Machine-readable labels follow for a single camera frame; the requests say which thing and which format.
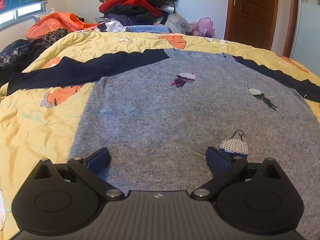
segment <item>yellow blanket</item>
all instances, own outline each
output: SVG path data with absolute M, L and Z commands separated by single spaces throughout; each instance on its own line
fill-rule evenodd
M 181 34 L 70 33 L 57 41 L 24 72 L 51 67 L 62 57 L 86 62 L 106 53 L 143 52 L 145 49 L 178 48 L 209 53 L 228 53 L 252 59 L 258 65 L 281 70 L 297 80 L 309 79 L 320 86 L 320 78 L 303 65 L 281 58 L 274 52 L 235 42 Z M 94 83 L 67 88 L 19 90 L 6 96 L 0 89 L 0 240 L 19 230 L 11 214 L 12 200 L 40 158 L 65 163 L 80 116 Z M 320 105 L 306 100 L 320 122 Z

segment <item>leopard print fabric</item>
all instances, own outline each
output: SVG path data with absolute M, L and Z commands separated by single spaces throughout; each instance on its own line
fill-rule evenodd
M 47 33 L 43 36 L 43 45 L 46 48 L 49 48 L 53 45 L 56 41 L 60 40 L 61 38 L 67 36 L 70 32 L 67 29 L 59 28 L 56 31 L 52 31 Z

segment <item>brown door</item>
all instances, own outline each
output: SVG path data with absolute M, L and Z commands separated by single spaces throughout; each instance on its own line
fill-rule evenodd
M 225 39 L 271 49 L 278 0 L 229 0 Z

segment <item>silver bolt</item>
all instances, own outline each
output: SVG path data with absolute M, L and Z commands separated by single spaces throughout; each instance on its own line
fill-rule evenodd
M 122 192 L 119 189 L 110 189 L 106 192 L 108 197 L 120 197 Z
M 198 197 L 206 197 L 210 194 L 210 191 L 205 188 L 198 188 L 193 193 Z

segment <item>patterned pillow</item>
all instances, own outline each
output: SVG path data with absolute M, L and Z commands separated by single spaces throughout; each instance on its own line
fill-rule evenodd
M 50 9 L 47 12 L 44 12 L 44 13 L 41 13 L 41 14 L 38 14 L 38 15 L 34 15 L 33 19 L 35 20 L 36 23 L 38 23 L 38 22 L 41 21 L 41 19 L 43 17 L 48 16 L 49 14 L 53 14 L 53 13 L 55 13 L 54 8 Z

